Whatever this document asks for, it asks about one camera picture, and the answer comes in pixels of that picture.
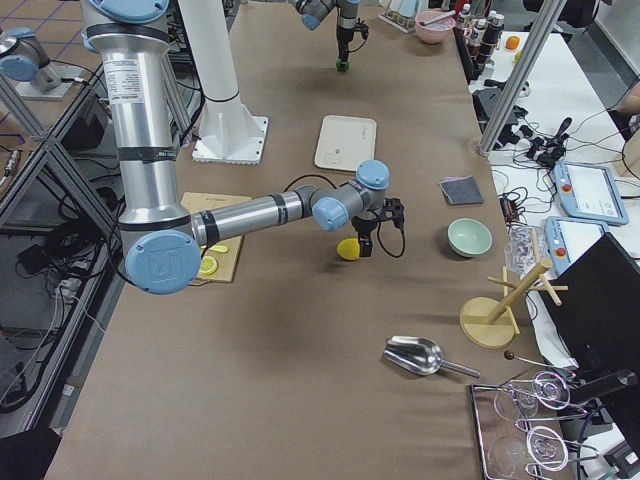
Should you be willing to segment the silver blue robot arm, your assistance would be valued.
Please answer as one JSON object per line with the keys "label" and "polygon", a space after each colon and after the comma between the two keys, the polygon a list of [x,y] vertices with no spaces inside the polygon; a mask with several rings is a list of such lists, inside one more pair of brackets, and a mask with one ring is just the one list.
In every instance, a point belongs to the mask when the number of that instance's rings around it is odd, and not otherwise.
{"label": "silver blue robot arm", "polygon": [[[353,225],[362,255],[370,254],[382,223],[403,227],[403,205],[387,196],[389,170],[377,160],[361,163],[353,179],[332,189],[301,186],[188,211],[178,195],[165,95],[168,3],[85,1],[81,9],[86,46],[102,58],[126,200],[119,219],[125,270],[139,289],[178,292],[196,278],[216,243],[307,217],[330,232]],[[183,1],[179,9],[205,102],[199,156],[257,164],[268,121],[241,101],[221,3]]]}
{"label": "silver blue robot arm", "polygon": [[362,37],[362,44],[368,40],[369,27],[358,17],[360,2],[358,0],[299,0],[293,2],[295,10],[300,14],[302,23],[310,31],[315,30],[332,12],[337,12],[336,41],[338,58],[336,69],[339,72],[349,69],[349,56],[352,53],[350,43],[358,32]]}

